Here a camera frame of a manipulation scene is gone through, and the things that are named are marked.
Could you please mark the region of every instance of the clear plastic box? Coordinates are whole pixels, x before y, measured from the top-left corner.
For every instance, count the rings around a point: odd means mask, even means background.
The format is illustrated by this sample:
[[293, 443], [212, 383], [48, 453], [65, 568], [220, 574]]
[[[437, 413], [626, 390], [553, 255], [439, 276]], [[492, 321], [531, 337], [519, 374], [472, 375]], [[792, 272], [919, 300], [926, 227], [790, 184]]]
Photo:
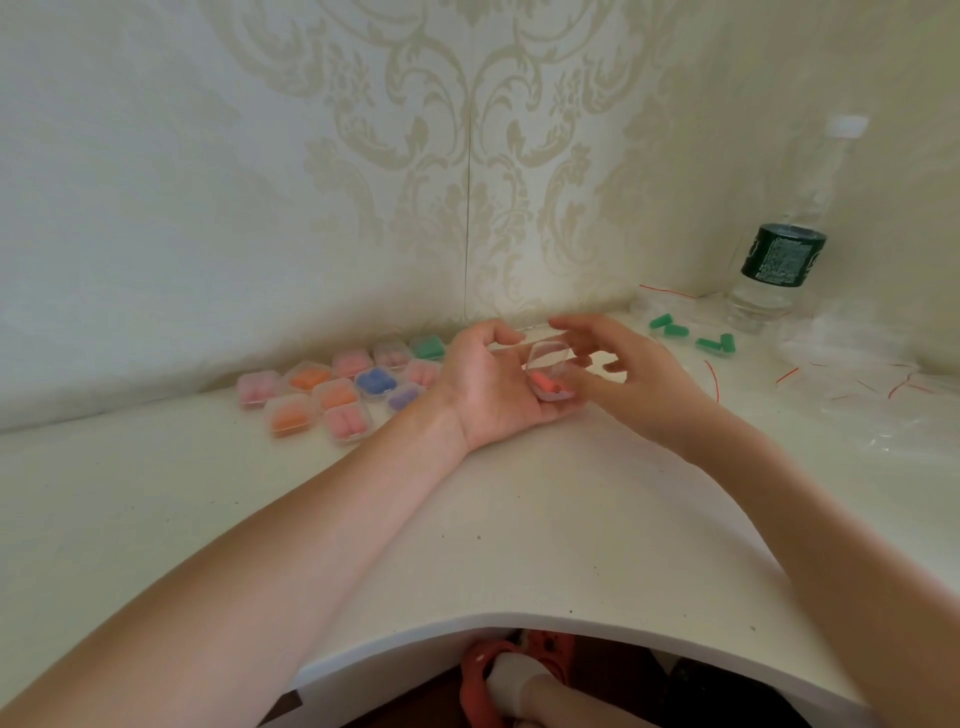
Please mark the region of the clear plastic box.
[[438, 361], [429, 361], [428, 359], [412, 359], [407, 368], [403, 370], [403, 378], [406, 381], [412, 381], [419, 384], [424, 389], [429, 389], [440, 376], [441, 364]]
[[373, 345], [373, 361], [378, 367], [403, 369], [414, 358], [413, 353], [402, 341], [379, 341]]
[[302, 361], [283, 376], [283, 387], [285, 391], [303, 392], [308, 395], [318, 384], [330, 381], [334, 377], [333, 370], [325, 364]]
[[333, 355], [333, 372], [337, 376], [353, 379], [373, 366], [373, 360], [366, 349], [349, 349]]
[[446, 354], [443, 340], [435, 333], [410, 340], [410, 351], [417, 359], [440, 361]]
[[273, 370], [250, 372], [237, 379], [237, 397], [245, 409], [262, 407], [279, 394], [280, 374]]
[[317, 421], [317, 406], [309, 395], [277, 397], [263, 409], [267, 427], [274, 437], [286, 437], [310, 429]]
[[354, 404], [360, 401], [360, 392], [349, 379], [338, 377], [323, 384], [318, 384], [313, 390], [313, 399], [321, 412], [345, 404]]
[[338, 445], [349, 445], [373, 433], [373, 418], [363, 402], [326, 410], [324, 425], [330, 439]]
[[384, 367], [372, 367], [356, 376], [354, 382], [360, 394], [368, 400], [382, 400], [399, 385], [397, 375]]
[[401, 384], [398, 386], [390, 395], [387, 397], [387, 406], [394, 412], [399, 412], [406, 408], [408, 404], [413, 402], [417, 397], [419, 397], [426, 390], [423, 389], [419, 384], [414, 384], [412, 381], [408, 381], [406, 384]]
[[573, 351], [563, 341], [538, 341], [533, 345], [526, 371], [537, 399], [559, 401], [573, 397], [573, 392], [558, 379], [568, 366], [566, 360], [572, 354]]

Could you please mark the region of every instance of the wrist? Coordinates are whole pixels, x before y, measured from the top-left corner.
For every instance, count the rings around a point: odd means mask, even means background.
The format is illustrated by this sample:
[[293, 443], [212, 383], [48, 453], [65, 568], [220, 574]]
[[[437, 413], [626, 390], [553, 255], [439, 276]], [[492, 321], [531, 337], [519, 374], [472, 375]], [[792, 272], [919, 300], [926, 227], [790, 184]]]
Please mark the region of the wrist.
[[698, 413], [684, 429], [678, 446], [671, 448], [686, 462], [704, 469], [719, 441], [745, 423], [719, 405]]
[[422, 417], [418, 423], [437, 446], [437, 452], [449, 456], [459, 464], [470, 452], [463, 420], [457, 409], [456, 398], [445, 387], [437, 386], [419, 397], [413, 412]]

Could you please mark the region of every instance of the plastic bottle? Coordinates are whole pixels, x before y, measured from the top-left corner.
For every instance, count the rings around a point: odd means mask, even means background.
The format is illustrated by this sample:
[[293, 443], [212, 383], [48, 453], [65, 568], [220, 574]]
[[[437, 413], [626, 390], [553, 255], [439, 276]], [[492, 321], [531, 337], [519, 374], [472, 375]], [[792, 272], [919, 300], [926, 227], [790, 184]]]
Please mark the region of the plastic bottle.
[[817, 228], [833, 202], [837, 173], [867, 129], [866, 116], [834, 116], [824, 128], [792, 206], [779, 223], [761, 225], [728, 296], [728, 320], [759, 331], [789, 312], [827, 237]]

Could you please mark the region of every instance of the wall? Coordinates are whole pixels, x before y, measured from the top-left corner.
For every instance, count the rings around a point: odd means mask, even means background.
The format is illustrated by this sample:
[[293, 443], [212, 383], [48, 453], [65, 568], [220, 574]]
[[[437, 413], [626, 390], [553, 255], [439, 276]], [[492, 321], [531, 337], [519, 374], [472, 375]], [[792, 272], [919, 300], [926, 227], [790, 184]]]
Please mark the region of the wall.
[[949, 0], [10, 3], [0, 427], [715, 290], [835, 112], [873, 120], [809, 290], [951, 352], [958, 29]]

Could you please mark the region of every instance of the bottle label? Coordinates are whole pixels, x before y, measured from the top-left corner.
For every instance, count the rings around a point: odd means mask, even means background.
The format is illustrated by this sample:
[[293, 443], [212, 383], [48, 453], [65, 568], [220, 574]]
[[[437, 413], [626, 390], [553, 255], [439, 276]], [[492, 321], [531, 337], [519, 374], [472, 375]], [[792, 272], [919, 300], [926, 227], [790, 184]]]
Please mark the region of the bottle label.
[[740, 273], [761, 283], [797, 288], [826, 242], [826, 235], [809, 228], [761, 225]]

